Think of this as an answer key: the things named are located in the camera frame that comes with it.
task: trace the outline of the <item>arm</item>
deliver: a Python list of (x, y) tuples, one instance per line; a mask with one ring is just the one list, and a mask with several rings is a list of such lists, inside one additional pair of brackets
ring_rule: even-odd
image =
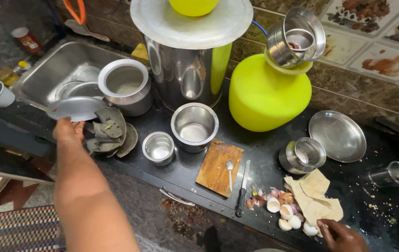
[(69, 251), (139, 252), (127, 216), (96, 163), (83, 149), (85, 122), (59, 119), (55, 208)]
[(346, 225), (334, 220), (318, 220), (322, 236), (328, 248), (333, 252), (369, 252), (363, 237), (348, 228)]

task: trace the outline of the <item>rug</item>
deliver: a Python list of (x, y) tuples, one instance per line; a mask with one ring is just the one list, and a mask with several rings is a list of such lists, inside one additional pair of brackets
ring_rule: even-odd
[(65, 251), (53, 205), (0, 213), (0, 252)]

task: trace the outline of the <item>drawer handle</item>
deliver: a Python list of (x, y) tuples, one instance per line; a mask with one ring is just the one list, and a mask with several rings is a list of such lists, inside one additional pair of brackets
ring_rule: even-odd
[(175, 201), (177, 201), (179, 203), (183, 203), (183, 204), (186, 204), (186, 205), (189, 205), (189, 206), (196, 206), (194, 203), (191, 203), (190, 201), (187, 201), (187, 200), (179, 199), (175, 195), (173, 195), (172, 193), (166, 192), (163, 189), (159, 189), (159, 191), (162, 192), (163, 195), (165, 195), (165, 196), (167, 196), (167, 197), (171, 198), (172, 200), (175, 200)]

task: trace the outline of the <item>knife handle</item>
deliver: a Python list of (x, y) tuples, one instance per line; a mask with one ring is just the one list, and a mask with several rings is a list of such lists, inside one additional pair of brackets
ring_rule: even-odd
[(235, 215), (237, 217), (241, 217), (241, 214), (243, 213), (243, 207), (245, 206), (245, 194), (246, 194), (246, 189), (242, 188), (240, 191), (240, 200), (238, 201), (238, 209), (235, 212)]

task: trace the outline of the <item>orange scissors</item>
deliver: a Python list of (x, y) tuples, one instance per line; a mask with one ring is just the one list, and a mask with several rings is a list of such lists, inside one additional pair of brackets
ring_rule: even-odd
[(80, 24), (83, 25), (86, 23), (86, 10), (85, 10), (85, 3), (83, 0), (77, 0), (78, 3), (78, 8), (80, 10), (80, 17), (77, 16), (77, 14), (74, 11), (74, 8), (72, 7), (72, 4), (69, 2), (69, 0), (63, 0), (64, 5), (68, 9), (69, 13), (74, 17), (74, 19)]

